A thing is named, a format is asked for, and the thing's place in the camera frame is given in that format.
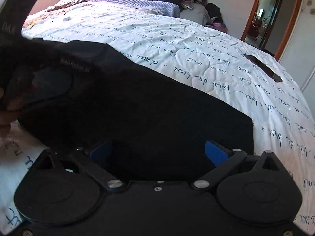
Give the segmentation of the person left hand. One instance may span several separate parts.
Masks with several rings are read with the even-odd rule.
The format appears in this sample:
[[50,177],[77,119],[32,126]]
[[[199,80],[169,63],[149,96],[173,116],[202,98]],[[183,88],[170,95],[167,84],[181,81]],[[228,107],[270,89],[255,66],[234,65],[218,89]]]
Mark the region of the person left hand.
[[4,110],[1,110],[1,138],[6,137],[11,130],[11,123],[14,122],[21,107],[21,98],[15,98],[8,102]]

